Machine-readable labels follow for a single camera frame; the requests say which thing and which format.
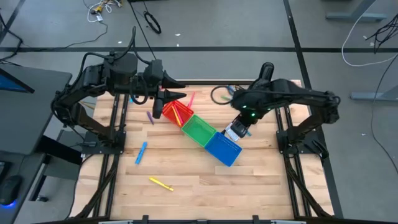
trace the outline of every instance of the plastic bin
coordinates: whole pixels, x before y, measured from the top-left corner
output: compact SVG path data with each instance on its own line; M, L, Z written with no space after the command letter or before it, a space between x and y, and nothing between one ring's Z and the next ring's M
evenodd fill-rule
M162 110L163 115L169 119L171 122L174 124L178 125L177 119L174 115L174 111L172 106L175 107L175 109L180 113L182 123L181 125L183 126L193 115L193 110L185 106L183 103L179 102L178 100L171 101L170 103L167 103Z
M232 166L241 153L242 148L232 142L223 134L217 132L206 144L205 149L219 161L227 166Z
M202 147L205 147L206 143L217 132L215 128L195 114L182 127L182 131Z

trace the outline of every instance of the green bin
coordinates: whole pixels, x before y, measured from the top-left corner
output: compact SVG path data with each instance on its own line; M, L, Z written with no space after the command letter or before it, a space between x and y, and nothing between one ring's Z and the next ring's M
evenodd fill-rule
M182 131L202 147L205 147L217 132L215 128L195 114L185 123Z

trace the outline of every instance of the blue light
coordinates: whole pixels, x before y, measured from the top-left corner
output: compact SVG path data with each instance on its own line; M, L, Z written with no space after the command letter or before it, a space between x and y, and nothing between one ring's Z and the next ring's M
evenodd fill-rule
M9 205L1 205L1 206L3 208L14 208L16 204L17 204L17 201L15 200L15 201L11 202L11 204L9 204Z

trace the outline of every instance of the red bin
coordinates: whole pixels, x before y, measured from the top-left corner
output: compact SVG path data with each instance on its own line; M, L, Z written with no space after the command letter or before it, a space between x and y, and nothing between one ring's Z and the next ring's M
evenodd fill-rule
M183 126L193 115L193 110L185 106L183 103L179 102L178 100L171 101L170 103L167 103L162 110L163 115L171 120L174 124L178 125L177 119L174 115L174 111L172 106L178 111L178 113L181 116L182 123L181 125Z

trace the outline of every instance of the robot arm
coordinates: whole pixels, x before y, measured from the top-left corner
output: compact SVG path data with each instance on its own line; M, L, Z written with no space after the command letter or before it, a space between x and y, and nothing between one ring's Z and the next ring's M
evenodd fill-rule
M289 80L271 81L274 66L265 63L260 76L247 90L240 88L234 92L231 106L240 111L231 129L243 138L250 125L256 124L265 114L274 108L298 103L318 108L318 113L309 116L300 125L287 130L290 143L299 141L311 130L323 123L332 124L339 118L337 107L340 98L332 92L320 92L298 87Z
M130 95L137 104L144 104L148 98L154 98L152 114L160 118L163 106L173 100L183 98L184 93L176 93L162 88L184 88L185 85L169 77L163 70L161 60L153 60L144 72L137 73L137 56L129 54L134 46L136 28L128 48L122 53L111 52L109 55L87 53L83 57L78 78L72 85L66 85L63 91L56 92L51 108L54 115L65 125L79 125L95 133L100 139L113 142L114 130L105 127L86 114L84 107L78 102L87 96L97 97L108 91L111 95ZM104 58L98 65L88 66L83 70L84 61L88 55ZM140 102L136 97L144 96Z

